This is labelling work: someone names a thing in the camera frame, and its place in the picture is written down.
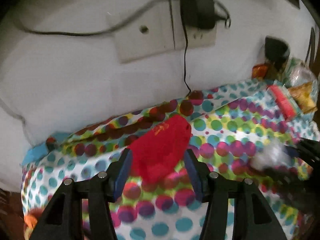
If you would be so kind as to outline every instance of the black power cord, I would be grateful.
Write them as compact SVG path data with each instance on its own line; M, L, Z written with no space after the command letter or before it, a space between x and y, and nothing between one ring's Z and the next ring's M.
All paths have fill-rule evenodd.
M187 35L187 29L186 29L186 25L184 23L184 19L183 19L183 10L182 10L182 4L180 1L180 16L181 16L181 23L182 23L182 28L183 28L183 33L184 33L184 37L186 39L186 47L184 49L184 68L183 68L183 81L186 84L186 87L188 88L189 92L186 95L186 97L188 97L191 94L191 89L187 84L186 81L186 77L187 77L187 68L186 68L186 54L187 54L187 49L188 49L188 35Z
M135 11L133 14L131 14L129 17L127 17L125 20L123 20L122 22L112 26L111 28L108 28L106 30L102 30L102 31L97 31L97 32L90 32L90 33L72 33L72 32L61 32L61 31L38 31L38 30L32 30L29 29L28 27L26 27L25 25L23 25L23 23L19 20L18 17L13 17L13 22L16 25L16 27L22 31L24 31L25 33L30 33L30 34L37 34L37 35L63 35L63 36L75 36L75 37L86 37L86 36L97 36L97 35L102 35L102 34L112 34L115 31L118 31L124 27L126 27L127 25L129 25L131 22L133 22L134 20L138 19L139 17L141 17L146 11L148 11L150 8L152 8L153 6L155 6L157 3L162 2L162 1L166 1L166 0L151 0L148 3L146 3L144 6L142 6L141 8L139 8L137 11ZM182 21L182 27L183 27L183 32L186 38L186 48L184 51L184 83L186 84L186 87L189 90L189 93L187 94L187 96L190 95L191 93L191 89L188 86L187 82L186 82L186 76L187 76L187 70L186 70L186 53L187 53L187 49L188 49L188 36L187 36L187 30L186 30L186 26L184 24L184 20L183 20L183 12L181 11L181 21ZM16 114L14 111L12 111L9 106L7 106L7 104L0 98L0 107L11 117L13 117L14 119L20 120L22 122L22 130L24 133L25 138L27 139L28 143L34 147L35 145L32 143L29 134L27 133L27 128L26 128L26 120L22 115Z

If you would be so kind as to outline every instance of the wall outlet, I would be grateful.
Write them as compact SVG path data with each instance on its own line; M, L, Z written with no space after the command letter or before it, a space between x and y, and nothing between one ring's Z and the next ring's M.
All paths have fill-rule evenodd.
M135 10L107 14L109 26L123 21ZM158 3L137 20L115 32L114 41L121 63L174 50L169 2Z
M175 49L184 49L186 46L186 40L181 23L179 1L172 2L172 18ZM186 26L186 30L189 48L213 46L215 44L217 33L216 27L212 30L199 30L197 28Z

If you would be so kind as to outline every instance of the white wall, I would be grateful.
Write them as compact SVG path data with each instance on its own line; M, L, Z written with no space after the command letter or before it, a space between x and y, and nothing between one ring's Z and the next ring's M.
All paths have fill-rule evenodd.
M135 9L149 0L21 0L16 14L41 30L105 29L106 12ZM285 39L305 58L310 28L306 8L286 0L220 0L232 25L217 29L216 45L187 52L188 83L207 89L250 76L266 35ZM23 114L34 143L55 131L74 131L114 114L144 108L187 93L183 53L174 51L120 64L112 38L36 36L0 26L0 94ZM21 125L0 110L0 183L19 189L28 144Z

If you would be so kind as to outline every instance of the colorful polka dot fabric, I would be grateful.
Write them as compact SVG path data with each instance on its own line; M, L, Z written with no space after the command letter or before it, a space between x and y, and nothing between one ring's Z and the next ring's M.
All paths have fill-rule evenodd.
M189 148L211 171L233 180L252 177L266 197L288 239L299 227L301 214L286 206L269 177L248 169L248 162L272 138L293 144L298 137L319 140L313 123L302 118L284 121L264 82L247 80L212 90L194 91L187 98L112 117L86 127L53 149L42 160L23 168L24 213L44 207L64 178L92 178L119 159L121 151L159 122L180 114L192 126ZM310 167L293 159L287 167L305 179ZM88 201L83 200L83 227L90 230ZM200 203L183 161L159 184L148 184L131 172L122 196L110 204L118 240L198 240L207 203ZM229 200L225 239L232 239L234 200Z

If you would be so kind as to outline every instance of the gray cable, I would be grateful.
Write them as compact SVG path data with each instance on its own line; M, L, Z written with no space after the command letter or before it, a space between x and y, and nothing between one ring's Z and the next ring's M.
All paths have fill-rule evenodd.
M31 139L30 139L30 136L28 135L28 132L27 132L27 127L26 127L26 119L20 115L20 114L16 114L14 111L12 111L10 109L10 107L0 98L0 107L9 115L11 116L12 118L14 119L17 119L19 121L21 121L22 123L22 131L23 131L23 134L26 138L26 140L28 141L28 143L34 147L35 145L32 143Z
M118 24L102 31L97 31L97 32L90 32L90 33L71 33L71 32L59 32L59 31L54 31L54 32L44 32L44 31L37 31L37 30L32 30L27 27L25 27L22 22L16 18L14 20L15 25L18 29L26 32L26 33L31 33L31 34L39 34L39 35L64 35L64 36L80 36L80 37L87 37L87 36L96 36L96 35L101 35L101 34L112 34L115 31L118 31L124 27L126 27L128 24L133 22L134 20L138 19L141 17L146 11L148 11L150 8L152 8L154 5L156 5L159 2L166 1L166 0L151 0L148 3L146 3L144 6L142 6L140 9L132 13L129 17L127 17L125 20L122 22L119 22Z
M71 33L71 32L43 32L43 31L37 31L37 30L32 30L27 27L25 27L22 22L18 18L14 18L14 24L16 27L26 33L31 33L31 34L38 34L38 35L64 35L64 36L79 36L79 37L84 37L84 36L95 36L95 35L101 35L101 34L111 34L115 31L118 31L127 25L129 25L131 22L135 21L139 17L141 17L146 11L148 11L150 8L152 8L154 5L156 5L159 2L166 1L166 0L151 0L148 3L146 3L144 6L142 6L140 9L135 11L133 14L131 14L129 17L127 17L125 20L122 22L112 26L111 28L108 28L106 30L102 31L97 31L97 32L90 32L90 33ZM34 147L35 145L32 143L30 136L28 135L27 132L27 125L26 125L26 119L20 115L16 114L14 111L12 111L9 106L0 98L0 107L12 118L20 120L22 123L22 131L23 134L28 141L28 143Z

